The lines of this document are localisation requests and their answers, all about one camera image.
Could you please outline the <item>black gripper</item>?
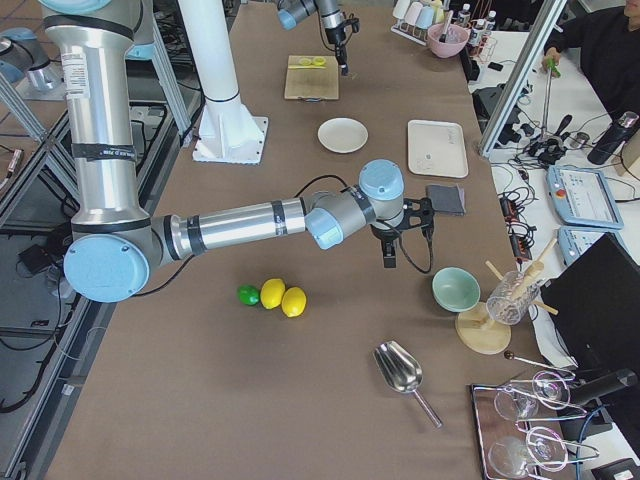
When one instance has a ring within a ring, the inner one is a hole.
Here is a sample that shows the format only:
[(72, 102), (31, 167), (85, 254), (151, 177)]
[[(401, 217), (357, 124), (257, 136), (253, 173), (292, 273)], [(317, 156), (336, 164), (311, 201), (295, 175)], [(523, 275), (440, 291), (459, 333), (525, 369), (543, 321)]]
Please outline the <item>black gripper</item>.
[(385, 268), (396, 267), (396, 247), (401, 247), (402, 229), (400, 226), (394, 226), (385, 220), (378, 220), (371, 225), (372, 233), (382, 244), (383, 266)]
[(324, 28), (324, 33), (329, 45), (335, 50), (335, 58), (341, 73), (348, 73), (348, 56), (346, 50), (347, 34), (346, 25), (340, 24), (337, 27)]

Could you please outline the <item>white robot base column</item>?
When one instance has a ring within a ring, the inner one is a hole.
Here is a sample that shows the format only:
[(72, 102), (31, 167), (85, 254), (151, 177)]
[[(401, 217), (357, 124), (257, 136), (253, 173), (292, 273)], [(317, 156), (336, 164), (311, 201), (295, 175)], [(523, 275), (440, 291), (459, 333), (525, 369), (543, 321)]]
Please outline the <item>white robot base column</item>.
[(259, 164), (268, 119), (242, 102), (223, 3), (184, 0), (179, 7), (205, 97), (193, 159)]

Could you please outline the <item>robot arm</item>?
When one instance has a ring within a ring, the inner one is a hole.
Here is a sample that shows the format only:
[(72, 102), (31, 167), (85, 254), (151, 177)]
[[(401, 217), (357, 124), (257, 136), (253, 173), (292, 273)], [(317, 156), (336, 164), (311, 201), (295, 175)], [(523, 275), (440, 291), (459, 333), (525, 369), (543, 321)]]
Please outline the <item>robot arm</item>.
[(308, 17), (317, 14), (326, 39), (334, 52), (340, 73), (343, 76), (349, 73), (346, 45), (347, 28), (352, 25), (352, 22), (340, 10), (337, 1), (277, 1), (276, 8), (280, 24), (285, 30), (292, 30)]
[(152, 217), (139, 203), (125, 65), (149, 40), (150, 3), (46, 1), (43, 17), (61, 52), (80, 194), (64, 274), (84, 297), (125, 300), (157, 268), (215, 248), (306, 231), (328, 249), (366, 226), (403, 220), (402, 172), (385, 159), (367, 163), (358, 182), (338, 194)]

